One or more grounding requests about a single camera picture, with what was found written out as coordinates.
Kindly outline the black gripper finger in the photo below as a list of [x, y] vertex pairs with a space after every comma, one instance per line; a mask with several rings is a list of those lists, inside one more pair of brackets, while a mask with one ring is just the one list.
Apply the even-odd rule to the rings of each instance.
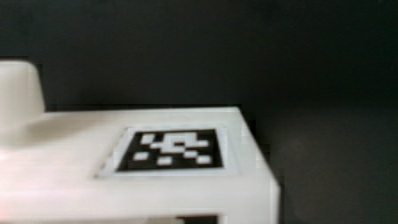
[[177, 219], [183, 221], [183, 224], [218, 224], [218, 217], [209, 216], [179, 216]]

